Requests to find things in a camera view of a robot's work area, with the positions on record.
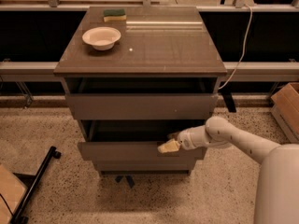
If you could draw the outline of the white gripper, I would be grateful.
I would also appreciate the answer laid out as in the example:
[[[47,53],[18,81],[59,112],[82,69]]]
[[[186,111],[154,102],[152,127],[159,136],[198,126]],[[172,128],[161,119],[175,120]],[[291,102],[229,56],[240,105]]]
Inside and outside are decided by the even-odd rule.
[[[160,153],[178,152],[180,148],[184,150],[193,150],[198,148],[198,145],[192,140],[192,129],[186,129],[180,133],[170,133],[167,137],[171,140],[158,146]]]

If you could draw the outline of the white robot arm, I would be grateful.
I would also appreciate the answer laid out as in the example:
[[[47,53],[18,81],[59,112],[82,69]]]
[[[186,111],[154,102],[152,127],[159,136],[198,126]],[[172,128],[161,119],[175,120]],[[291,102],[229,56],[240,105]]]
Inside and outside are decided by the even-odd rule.
[[[232,144],[261,165],[254,224],[299,224],[299,145],[279,143],[211,117],[202,126],[172,133],[161,153]]]

